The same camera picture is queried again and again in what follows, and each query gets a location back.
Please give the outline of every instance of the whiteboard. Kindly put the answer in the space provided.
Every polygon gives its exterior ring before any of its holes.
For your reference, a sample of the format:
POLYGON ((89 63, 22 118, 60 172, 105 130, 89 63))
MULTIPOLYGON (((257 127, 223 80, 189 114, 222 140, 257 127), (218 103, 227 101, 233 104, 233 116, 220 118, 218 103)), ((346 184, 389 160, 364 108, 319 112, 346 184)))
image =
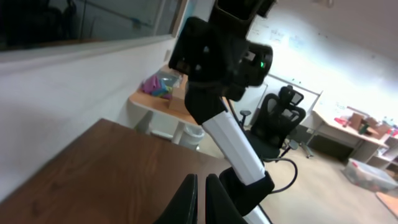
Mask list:
POLYGON ((88 0, 129 18, 154 25, 161 0, 88 0))
POLYGON ((271 10, 267 19, 256 17, 247 38, 272 46, 270 74, 321 89, 371 116, 397 117, 396 61, 314 27, 292 11, 278 7, 271 10))

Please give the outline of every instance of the white trash can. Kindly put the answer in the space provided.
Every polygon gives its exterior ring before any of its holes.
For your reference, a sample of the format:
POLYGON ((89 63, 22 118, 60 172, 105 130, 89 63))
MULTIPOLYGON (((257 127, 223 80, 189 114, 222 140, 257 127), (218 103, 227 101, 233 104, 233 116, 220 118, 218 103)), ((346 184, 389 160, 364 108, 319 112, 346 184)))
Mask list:
POLYGON ((205 137, 205 130, 190 125, 185 125, 184 132, 181 136, 180 146, 196 150, 200 141, 205 137))

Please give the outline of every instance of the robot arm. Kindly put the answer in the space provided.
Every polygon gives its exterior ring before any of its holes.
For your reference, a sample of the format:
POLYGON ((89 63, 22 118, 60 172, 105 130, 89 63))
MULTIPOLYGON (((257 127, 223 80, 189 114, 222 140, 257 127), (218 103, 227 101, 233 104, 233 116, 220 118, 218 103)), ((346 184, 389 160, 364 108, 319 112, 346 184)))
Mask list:
MULTIPOLYGON (((262 85, 272 49, 250 43, 246 34, 256 14, 265 16, 273 4, 274 0, 216 0, 209 22, 188 18, 169 62, 170 68, 188 75, 185 106, 243 186, 267 179, 267 172, 221 97, 239 101, 248 86, 262 85)), ((274 185, 270 177, 267 180, 271 191, 274 185)), ((270 223, 259 206, 242 210, 248 223, 270 223)))

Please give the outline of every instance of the chair armrest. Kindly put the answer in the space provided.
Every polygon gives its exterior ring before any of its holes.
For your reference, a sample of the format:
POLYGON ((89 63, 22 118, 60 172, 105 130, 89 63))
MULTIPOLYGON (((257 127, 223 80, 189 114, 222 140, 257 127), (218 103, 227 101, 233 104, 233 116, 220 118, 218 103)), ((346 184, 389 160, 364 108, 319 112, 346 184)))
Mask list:
POLYGON ((296 141, 294 141, 293 139, 291 139, 289 141, 289 147, 293 150, 297 150, 299 148, 299 144, 296 141))
POLYGON ((244 126, 244 120, 246 119, 247 116, 251 114, 249 110, 241 110, 241 115, 243 116, 242 120, 240 121, 241 125, 244 126))

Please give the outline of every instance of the desk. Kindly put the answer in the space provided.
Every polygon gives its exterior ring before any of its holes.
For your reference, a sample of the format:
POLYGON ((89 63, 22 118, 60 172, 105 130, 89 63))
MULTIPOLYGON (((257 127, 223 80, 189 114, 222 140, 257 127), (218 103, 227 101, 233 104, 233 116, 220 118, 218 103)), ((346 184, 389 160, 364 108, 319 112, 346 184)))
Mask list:
POLYGON ((0 223, 152 224, 187 174, 205 180, 230 164, 100 120, 0 204, 0 223))
POLYGON ((361 145, 362 145, 365 141, 370 142, 370 143, 373 143, 373 144, 375 144, 375 145, 377 145, 377 146, 386 147, 386 148, 389 147, 388 145, 386 145, 386 144, 384 143, 383 140, 378 140, 378 139, 375 139, 375 138, 373 138, 373 137, 366 136, 366 135, 364 135, 364 134, 359 134, 357 130, 355 130, 355 129, 353 129, 352 127, 349 127, 349 126, 347 126, 346 128, 344 128, 341 124, 337 123, 334 119, 327 118, 321 111, 313 110, 312 112, 313 112, 314 114, 316 114, 317 116, 319 116, 319 117, 321 118, 322 122, 321 122, 321 124, 314 130, 314 132, 312 133, 310 139, 305 143, 305 144, 307 145, 305 148, 306 148, 306 150, 308 151, 308 156, 307 156, 307 157, 312 157, 312 156, 313 156, 311 150, 308 148, 308 145, 310 144, 311 140, 319 133, 319 130, 320 130, 320 128, 321 128, 323 125, 327 125, 327 126, 329 126, 329 127, 331 127, 331 128, 335 128, 335 129, 337 129, 337 130, 339 130, 339 131, 342 131, 342 132, 344 132, 344 133, 350 134, 350 135, 352 135, 352 136, 357 137, 357 138, 360 139, 360 141, 355 145, 354 151, 353 151, 353 153, 351 153, 351 155, 353 155, 353 154, 361 147, 361 145))
MULTIPOLYGON (((132 104, 148 110, 147 114, 137 125, 137 130, 142 133, 150 134, 150 122, 152 121, 154 113, 171 116, 178 120, 178 125, 172 138, 172 143, 174 144, 180 142, 186 124, 200 127, 191 115, 169 109, 169 100, 151 96, 141 90, 137 90, 133 93, 129 97, 129 100, 132 104)), ((223 100, 227 108, 229 108, 226 98, 223 98, 223 100)))

